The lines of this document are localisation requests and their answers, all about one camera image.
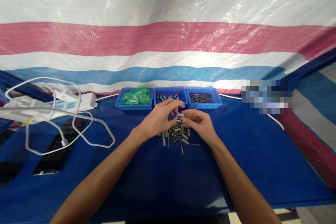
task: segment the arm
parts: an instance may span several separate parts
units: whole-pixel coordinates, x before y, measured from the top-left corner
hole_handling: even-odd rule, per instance
[[[199,110],[182,113],[184,124],[196,130],[212,150],[240,221],[243,224],[280,224],[271,206],[217,136],[210,116]]]
[[[50,223],[87,223],[106,200],[141,144],[176,123],[177,117],[168,121],[168,115],[174,115],[173,110],[178,113],[178,106],[184,107],[184,103],[173,99],[156,105],[142,123],[72,191]]]

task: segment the hand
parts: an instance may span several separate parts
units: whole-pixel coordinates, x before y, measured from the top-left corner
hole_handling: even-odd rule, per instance
[[[174,100],[172,98],[157,104],[151,113],[149,113],[149,115],[146,116],[142,123],[140,123],[137,127],[142,134],[145,135],[144,141],[157,134],[161,134],[163,131],[172,127],[176,123],[177,117],[168,121],[168,116],[169,114],[173,116],[174,112],[177,114],[179,112],[179,106],[184,107],[184,102]]]
[[[199,136],[209,145],[220,141],[216,134],[214,126],[212,125],[209,114],[199,111],[197,109],[184,110],[182,120],[184,126],[191,127],[199,134]]]

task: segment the left hand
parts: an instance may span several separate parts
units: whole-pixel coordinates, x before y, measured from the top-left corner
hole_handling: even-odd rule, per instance
[[[172,127],[176,123],[177,117],[169,121],[168,116],[169,114],[173,116],[174,112],[177,114],[179,106],[184,107],[184,102],[172,98],[157,104],[137,127],[144,134],[144,141]]]

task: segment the white cable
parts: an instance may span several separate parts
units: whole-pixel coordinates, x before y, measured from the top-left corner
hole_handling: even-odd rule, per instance
[[[275,119],[273,116],[271,116],[270,114],[266,114],[266,115],[268,115],[272,120],[274,120],[277,124],[279,124],[280,125],[280,127],[282,128],[282,130],[285,130],[285,128],[282,126],[282,124],[277,120],[277,119]]]
[[[111,94],[110,96],[100,97],[100,98],[97,98],[96,101],[101,100],[101,99],[105,99],[105,98],[109,98],[109,97],[112,97],[112,96],[116,96],[116,95],[118,95],[118,94]]]
[[[70,83],[70,84],[75,85],[75,86],[77,87],[77,90],[78,90],[78,102],[77,102],[77,106],[76,106],[76,112],[75,112],[75,114],[73,114],[73,113],[69,113],[69,112],[65,113],[65,114],[69,114],[69,115],[72,115],[72,116],[73,116],[72,127],[73,127],[74,130],[78,133],[78,137],[76,137],[75,140],[77,140],[79,137],[82,137],[82,138],[85,140],[85,142],[86,142],[87,144],[89,144],[89,145],[91,145],[91,146],[99,146],[99,147],[103,147],[103,148],[110,148],[110,147],[115,143],[116,140],[115,140],[113,134],[111,133],[109,127],[105,124],[104,121],[101,121],[101,120],[99,120],[99,119],[94,119],[94,118],[93,118],[93,115],[92,115],[90,112],[86,112],[86,111],[84,111],[84,112],[82,112],[82,113],[88,113],[88,114],[91,116],[91,119],[90,119],[89,117],[85,117],[85,116],[76,116],[76,114],[79,113],[78,110],[79,110],[79,106],[80,106],[80,103],[81,103],[81,96],[82,96],[82,94],[81,94],[81,91],[80,91],[80,89],[79,89],[79,86],[78,86],[77,84],[75,84],[75,83],[68,82],[68,81],[61,80],[61,79],[51,78],[51,77],[44,77],[44,76],[43,76],[43,77],[36,77],[36,78],[32,78],[32,79],[26,80],[26,81],[24,81],[24,82],[22,82],[22,83],[20,83],[20,84],[18,84],[18,85],[16,85],[16,86],[14,86],[14,87],[8,89],[8,90],[5,92],[5,96],[6,96],[6,97],[9,97],[9,99],[10,99],[11,101],[13,101],[13,102],[20,103],[20,102],[18,102],[18,101],[13,100],[13,99],[9,96],[9,93],[10,93],[12,90],[14,90],[15,88],[18,88],[18,87],[20,87],[21,85],[24,85],[24,84],[26,84],[26,83],[28,83],[28,82],[30,82],[30,81],[34,81],[34,80],[36,80],[36,79],[44,79],[44,78],[45,78],[45,79],[52,79],[52,80],[56,80],[56,81],[62,81],[62,82]],[[51,122],[51,121],[49,121],[49,120],[52,118],[52,115],[53,115],[54,111],[58,111],[58,112],[66,112],[66,111],[63,111],[63,110],[56,110],[56,109],[54,109],[54,108],[55,108],[55,105],[56,105],[56,94],[55,94],[55,92],[54,92],[53,89],[51,89],[51,88],[49,88],[49,87],[47,87],[47,88],[50,89],[50,90],[52,91],[52,93],[53,93],[53,97],[54,97],[54,101],[53,101],[52,109],[49,110],[49,111],[51,111],[51,115],[49,116],[49,119],[47,119],[47,118],[46,118],[46,119],[47,119],[47,122],[48,122],[48,123],[50,123],[51,125],[55,126],[55,127],[58,129],[58,131],[59,131],[60,134],[61,134],[62,140],[64,140],[65,138],[64,138],[64,135],[63,135],[63,132],[62,132],[61,128],[58,127],[55,123],[53,123],[53,122]],[[75,126],[75,120],[76,120],[76,117],[91,120],[90,124],[89,124],[89,125],[82,131],[82,132],[80,132],[80,131],[76,128],[76,126]],[[113,139],[113,143],[112,143],[111,145],[106,146],[106,145],[100,145],[100,144],[93,144],[93,143],[91,143],[89,140],[87,140],[87,138],[83,135],[83,133],[84,133],[84,132],[91,126],[92,121],[99,121],[99,122],[101,122],[101,123],[105,126],[105,128],[106,128],[107,131],[108,131],[108,133],[110,134],[110,136],[111,136],[112,139]],[[34,153],[37,154],[37,155],[47,155],[47,154],[49,154],[49,153],[52,153],[52,152],[55,152],[55,151],[64,149],[64,148],[70,146],[70,145],[75,141],[75,140],[73,140],[70,144],[68,144],[68,145],[66,145],[66,146],[64,146],[64,147],[62,147],[62,148],[60,148],[60,149],[54,150],[54,151],[52,151],[52,152],[40,153],[40,152],[34,151],[34,150],[30,149],[29,146],[28,146],[28,145],[29,145],[29,124],[30,124],[30,122],[28,122],[28,124],[27,124],[27,126],[28,126],[27,128],[28,128],[28,129],[26,128],[26,148],[27,148],[27,150],[29,150],[29,151],[31,151],[31,152],[34,152]]]
[[[55,94],[55,91],[52,88],[48,87],[48,86],[46,86],[46,87],[53,93],[52,96],[54,97],[54,100],[53,100],[53,103],[52,103],[52,108],[54,109],[55,106],[56,106],[56,94]],[[51,120],[53,114],[54,114],[54,112],[50,113],[49,118],[46,120],[47,122],[49,122]]]
[[[241,100],[241,98],[239,98],[239,97],[227,96],[227,95],[225,95],[225,94],[219,94],[219,95],[221,95],[221,96],[225,96],[225,97],[229,97],[229,98],[233,98],[233,99],[239,99],[239,100]],[[273,121],[275,121],[277,124],[279,124],[279,126],[282,128],[282,130],[285,130],[284,127],[283,127],[283,125],[282,125],[277,119],[275,119],[275,118],[274,118],[273,116],[271,116],[270,114],[266,114],[266,115],[268,115]]]
[[[99,147],[104,147],[104,148],[110,148],[110,147],[116,142],[116,139],[114,138],[114,135],[112,134],[112,132],[111,132],[110,128],[108,127],[108,125],[107,125],[103,120],[100,120],[100,119],[97,119],[97,118],[94,118],[94,117],[87,117],[87,116],[84,116],[84,115],[74,114],[74,113],[71,113],[71,112],[68,112],[68,111],[57,110],[57,109],[54,109],[54,108],[52,108],[52,109],[51,109],[51,108],[42,108],[42,107],[36,107],[36,108],[4,108],[4,107],[2,107],[2,108],[0,108],[0,110],[4,110],[4,111],[22,111],[22,110],[54,111],[54,112],[60,112],[60,113],[63,113],[63,114],[69,115],[69,116],[74,116],[74,117],[78,117],[78,118],[82,118],[82,119],[91,120],[91,123],[92,123],[92,121],[97,121],[97,122],[100,122],[101,124],[103,124],[104,127],[106,128],[107,132],[109,133],[109,135],[110,135],[111,138],[113,139],[112,144],[110,144],[109,146],[93,144],[93,143],[90,143],[85,137],[83,137],[83,134],[82,134],[82,133],[83,133],[85,130],[87,130],[87,128],[91,125],[91,123],[85,128],[85,130],[83,130],[82,132],[79,132],[78,137],[81,136],[81,137],[84,138],[84,140],[86,139],[86,142],[87,142],[89,145],[92,145],[92,146],[99,146]],[[88,114],[90,114],[90,116],[92,116],[92,114],[91,114],[90,112],[88,112],[88,111],[83,111],[83,112],[80,112],[80,113],[88,113]],[[73,141],[72,141],[71,143],[69,143],[67,146],[64,146],[64,147],[62,147],[62,148],[59,148],[59,149],[57,149],[57,150],[53,150],[53,151],[51,151],[51,152],[46,152],[46,153],[40,153],[40,152],[38,152],[38,151],[35,151],[35,150],[30,149],[29,146],[28,146],[28,141],[29,141],[29,123],[30,123],[30,122],[28,122],[28,124],[27,124],[27,126],[26,126],[26,148],[27,148],[27,150],[29,150],[29,151],[31,151],[31,152],[37,154],[37,155],[47,155],[47,154],[50,154],[50,153],[52,153],[52,152],[55,152],[55,151],[58,151],[58,150],[62,150],[62,149],[64,149],[64,148],[70,146],[71,144],[73,144],[74,141],[78,139],[78,137],[75,138],[75,140],[73,140]]]
[[[219,95],[221,95],[221,96],[225,96],[225,97],[229,97],[229,98],[233,98],[233,99],[241,100],[241,98],[239,98],[239,97],[227,96],[226,94],[219,94]]]

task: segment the green plastic part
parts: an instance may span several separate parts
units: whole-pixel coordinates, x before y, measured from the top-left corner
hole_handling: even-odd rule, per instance
[[[132,89],[122,97],[122,104],[150,104],[151,91],[139,85],[138,88]]]

